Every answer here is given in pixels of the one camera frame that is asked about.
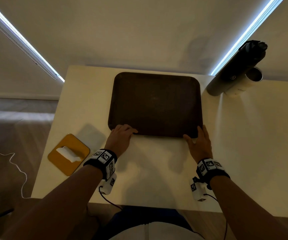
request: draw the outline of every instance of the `hand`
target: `hand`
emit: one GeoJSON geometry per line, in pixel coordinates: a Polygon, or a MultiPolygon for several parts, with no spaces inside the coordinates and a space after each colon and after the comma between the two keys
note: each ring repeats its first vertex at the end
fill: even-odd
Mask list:
{"type": "Polygon", "coordinates": [[[192,157],[198,164],[199,161],[205,157],[213,158],[213,153],[210,137],[208,135],[206,126],[203,125],[203,129],[201,129],[201,127],[198,126],[197,130],[198,130],[198,137],[196,143],[194,143],[188,135],[183,135],[183,137],[187,141],[188,148],[192,157]]]}
{"type": "Polygon", "coordinates": [[[138,133],[137,129],[133,129],[130,125],[118,124],[115,129],[112,129],[107,138],[104,149],[113,151],[119,158],[130,145],[130,138],[133,133],[138,133]]]}

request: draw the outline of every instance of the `blue pants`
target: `blue pants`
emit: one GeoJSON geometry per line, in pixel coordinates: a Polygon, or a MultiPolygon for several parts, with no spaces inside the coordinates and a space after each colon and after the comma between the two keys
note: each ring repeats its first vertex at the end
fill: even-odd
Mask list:
{"type": "Polygon", "coordinates": [[[108,240],[120,232],[151,222],[166,222],[193,231],[185,218],[177,210],[141,206],[125,206],[110,222],[100,228],[92,240],[108,240]]]}

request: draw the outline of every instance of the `dark brown tray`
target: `dark brown tray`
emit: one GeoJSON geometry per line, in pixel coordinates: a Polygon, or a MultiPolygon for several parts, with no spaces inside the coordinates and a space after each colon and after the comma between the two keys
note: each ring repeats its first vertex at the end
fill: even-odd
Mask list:
{"type": "Polygon", "coordinates": [[[114,80],[108,127],[128,124],[139,135],[197,137],[203,125],[199,82],[189,76],[133,72],[114,80]]]}

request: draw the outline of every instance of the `black wrist strap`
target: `black wrist strap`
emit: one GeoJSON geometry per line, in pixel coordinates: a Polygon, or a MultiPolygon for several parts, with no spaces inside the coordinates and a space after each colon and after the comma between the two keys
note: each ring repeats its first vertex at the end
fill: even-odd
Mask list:
{"type": "Polygon", "coordinates": [[[89,157],[83,166],[92,165],[102,171],[103,179],[106,181],[115,172],[115,163],[117,162],[116,154],[107,149],[100,149],[89,157]]]}
{"type": "Polygon", "coordinates": [[[204,158],[199,161],[196,169],[196,173],[201,181],[207,183],[207,188],[212,189],[210,187],[210,180],[215,176],[230,176],[226,173],[223,166],[218,162],[211,158],[204,158]]]}

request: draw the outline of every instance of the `person's left hand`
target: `person's left hand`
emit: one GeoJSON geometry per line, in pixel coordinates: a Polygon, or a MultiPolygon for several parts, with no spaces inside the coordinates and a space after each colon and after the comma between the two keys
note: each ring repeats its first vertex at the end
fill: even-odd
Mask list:
{"type": "Polygon", "coordinates": [[[118,124],[115,129],[112,129],[107,138],[104,149],[113,151],[119,158],[130,145],[130,138],[133,133],[138,133],[137,129],[133,129],[130,125],[118,124]]]}

